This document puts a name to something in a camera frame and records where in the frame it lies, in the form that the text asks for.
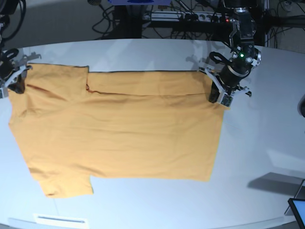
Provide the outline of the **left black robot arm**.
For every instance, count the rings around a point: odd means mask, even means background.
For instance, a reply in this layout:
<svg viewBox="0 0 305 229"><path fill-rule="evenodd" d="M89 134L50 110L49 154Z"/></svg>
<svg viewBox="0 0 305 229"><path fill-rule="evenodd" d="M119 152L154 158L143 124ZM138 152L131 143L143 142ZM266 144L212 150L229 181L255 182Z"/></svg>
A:
<svg viewBox="0 0 305 229"><path fill-rule="evenodd" d="M240 82L261 62L261 52L254 45L256 24L249 11L256 6L255 0L221 0L219 3L224 16L222 21L231 30L229 42L223 43L229 47L232 56L227 59L219 52L211 52L209 59L215 64L222 64L222 69L215 71L208 67L199 68L200 72L212 80L208 101L213 104L230 107L237 94L252 96L249 88L242 87Z"/></svg>

